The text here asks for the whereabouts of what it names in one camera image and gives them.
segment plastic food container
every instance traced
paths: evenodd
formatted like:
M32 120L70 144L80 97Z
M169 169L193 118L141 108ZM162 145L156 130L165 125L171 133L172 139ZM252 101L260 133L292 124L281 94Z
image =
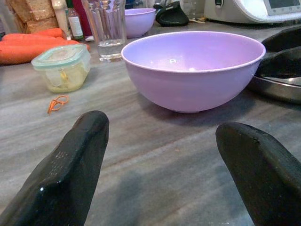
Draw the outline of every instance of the plastic food container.
M90 71L91 55L86 45L68 45L49 49L32 60L32 65L54 93L79 89Z

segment bowl rim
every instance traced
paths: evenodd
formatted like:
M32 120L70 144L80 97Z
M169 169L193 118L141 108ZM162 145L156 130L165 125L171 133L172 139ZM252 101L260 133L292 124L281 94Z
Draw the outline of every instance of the bowl rim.
M139 9L149 9L147 12L142 12L142 13L131 13L131 14L126 14L126 11L138 11ZM124 14L125 16L136 16L136 15L143 15L143 14L148 14L148 13L154 13L156 12L155 8L128 8L125 10Z
M229 36L236 36L236 37L240 37L240 38L244 38L244 39L248 39L254 43L257 43L259 46L262 47L262 53L259 55L259 57L257 57L256 59L249 61L247 63L243 63L243 64L239 64L239 65L235 65L235 66L231 66L231 67L224 67L224 68L217 68L217 69L206 69L206 70L195 70L195 71L189 71L189 70L168 70L168 69L157 69L157 68L151 68L151 67L147 67L147 66L143 66L137 63L134 63L130 60L128 60L125 56L124 56L124 51L129 48L130 46L139 43L141 41L147 40L147 39L152 39L154 37L158 37L158 36L168 36L168 35L173 35L173 34L183 34L183 33L217 33L217 34L226 34ZM124 48L122 48L121 50L121 56L122 58L125 60L126 63L136 66L136 67L140 67L143 69L147 69L147 70L151 70L151 71L157 71L157 72L168 72L168 73L189 73L189 74L196 74L196 73L214 73L214 72L223 72L223 71L228 71L228 70L233 70L233 69L238 69L238 68L242 68L248 65L252 65L254 63L256 63L257 61L259 61L261 58L263 58L263 56L266 53L266 48L265 46L258 40L252 39L250 37L244 36L244 35L240 35L240 34L233 34L233 33L228 33L228 32L214 32L214 31L185 31L185 32L169 32L169 33L162 33L162 34L155 34L155 35L151 35L151 36L147 36L144 38L140 38L138 40L132 41L129 44L127 44Z

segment kitchen counter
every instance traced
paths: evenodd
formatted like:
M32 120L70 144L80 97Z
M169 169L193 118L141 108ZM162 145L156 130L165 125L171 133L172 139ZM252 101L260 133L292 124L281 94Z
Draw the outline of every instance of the kitchen counter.
M288 26L294 25L155 24L148 34L211 30L261 41ZM110 120L110 136L86 226L253 225L219 155L216 128L226 121L255 126L301 160L301 106L245 89L215 109L175 113L140 95L123 61L99 63L91 46L83 87L50 116L48 104L57 94L31 64L0 67L0 212L77 118L100 110Z

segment purple bowl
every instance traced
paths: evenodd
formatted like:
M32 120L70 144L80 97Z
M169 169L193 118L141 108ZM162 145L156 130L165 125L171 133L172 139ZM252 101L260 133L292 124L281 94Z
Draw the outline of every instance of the purple bowl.
M126 45L121 55L130 79L147 99L194 113L238 95L255 74L265 47L223 32L174 32Z
M137 38L150 30L155 21L154 8L126 9L126 30L128 38Z

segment appliance display screen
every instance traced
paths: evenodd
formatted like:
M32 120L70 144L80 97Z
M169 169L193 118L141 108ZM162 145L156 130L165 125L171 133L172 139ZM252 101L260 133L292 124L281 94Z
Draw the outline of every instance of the appliance display screen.
M299 6L299 0L269 0L271 8L282 8L289 6Z

